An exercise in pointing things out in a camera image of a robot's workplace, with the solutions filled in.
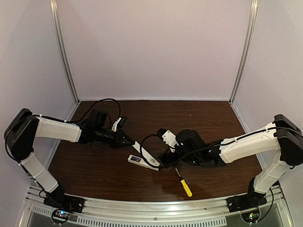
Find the white remote control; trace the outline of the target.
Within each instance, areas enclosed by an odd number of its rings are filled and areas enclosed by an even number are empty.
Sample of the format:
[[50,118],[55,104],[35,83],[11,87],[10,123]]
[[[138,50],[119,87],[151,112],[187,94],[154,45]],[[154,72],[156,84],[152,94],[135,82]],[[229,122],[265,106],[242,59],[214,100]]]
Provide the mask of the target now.
[[159,170],[158,168],[154,168],[154,167],[149,166],[142,158],[134,156],[134,155],[130,155],[128,157],[127,161],[129,163],[135,164],[137,166],[148,168],[148,169],[151,169],[151,170],[154,170],[154,171]]

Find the white remote battery cover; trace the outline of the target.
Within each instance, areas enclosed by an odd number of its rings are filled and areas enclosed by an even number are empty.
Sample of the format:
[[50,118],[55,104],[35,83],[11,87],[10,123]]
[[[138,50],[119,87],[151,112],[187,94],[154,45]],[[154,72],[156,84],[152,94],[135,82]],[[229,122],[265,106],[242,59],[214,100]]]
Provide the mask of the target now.
[[160,163],[152,155],[150,155],[144,148],[142,148],[142,154],[145,157],[145,159],[148,161],[147,164],[149,166],[154,168],[158,168],[160,166]]

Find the yellow handled screwdriver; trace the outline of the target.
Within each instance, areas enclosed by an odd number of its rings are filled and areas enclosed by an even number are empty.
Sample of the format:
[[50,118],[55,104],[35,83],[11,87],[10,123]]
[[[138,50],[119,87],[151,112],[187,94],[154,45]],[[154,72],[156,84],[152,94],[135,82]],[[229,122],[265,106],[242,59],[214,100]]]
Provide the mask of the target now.
[[181,176],[181,174],[180,174],[180,172],[179,172],[179,170],[177,168],[175,168],[175,171],[176,171],[176,173],[177,173],[177,175],[179,177],[179,181],[180,181],[180,183],[181,183],[181,185],[182,185],[182,187],[183,187],[186,195],[188,197],[192,197],[193,194],[192,194],[192,192],[191,192],[188,184],[186,183],[185,179]]

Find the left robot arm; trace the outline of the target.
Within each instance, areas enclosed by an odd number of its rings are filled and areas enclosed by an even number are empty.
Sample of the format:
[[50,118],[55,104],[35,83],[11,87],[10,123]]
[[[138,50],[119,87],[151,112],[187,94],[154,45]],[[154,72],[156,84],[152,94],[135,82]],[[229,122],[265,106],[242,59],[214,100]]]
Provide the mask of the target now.
[[75,144],[99,142],[110,148],[132,146],[135,141],[123,130],[126,117],[106,126],[108,113],[93,109],[89,117],[75,121],[55,119],[21,109],[4,132],[5,148],[41,186],[47,196],[63,194],[64,189],[36,154],[38,140],[60,140]]

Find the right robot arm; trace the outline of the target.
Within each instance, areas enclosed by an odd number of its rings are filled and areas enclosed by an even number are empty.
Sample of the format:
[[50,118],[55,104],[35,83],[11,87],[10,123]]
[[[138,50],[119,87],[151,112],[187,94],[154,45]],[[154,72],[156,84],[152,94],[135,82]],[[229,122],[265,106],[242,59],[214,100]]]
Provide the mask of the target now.
[[157,136],[168,146],[159,157],[166,168],[181,161],[205,168],[222,167],[258,153],[275,152],[273,160],[251,180],[248,194],[256,196],[265,195],[288,169],[303,163],[303,133],[282,114],[256,131],[211,143],[205,143],[197,131],[190,129],[176,135],[159,129]]

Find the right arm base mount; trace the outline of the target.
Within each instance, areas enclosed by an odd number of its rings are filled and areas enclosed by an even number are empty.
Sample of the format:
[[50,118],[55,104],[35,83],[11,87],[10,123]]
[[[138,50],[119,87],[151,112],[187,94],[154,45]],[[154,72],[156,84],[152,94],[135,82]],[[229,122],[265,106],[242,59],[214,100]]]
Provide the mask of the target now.
[[226,199],[228,210],[230,213],[236,211],[256,208],[267,203],[266,198],[258,196],[250,196],[248,194],[233,196]]

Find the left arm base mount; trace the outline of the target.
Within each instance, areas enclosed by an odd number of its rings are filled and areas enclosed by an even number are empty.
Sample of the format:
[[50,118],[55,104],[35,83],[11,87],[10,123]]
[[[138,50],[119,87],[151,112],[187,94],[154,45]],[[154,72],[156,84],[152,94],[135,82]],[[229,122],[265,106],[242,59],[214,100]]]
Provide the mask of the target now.
[[50,194],[44,199],[44,205],[62,209],[64,211],[82,213],[84,201],[84,198],[81,197],[66,194]]

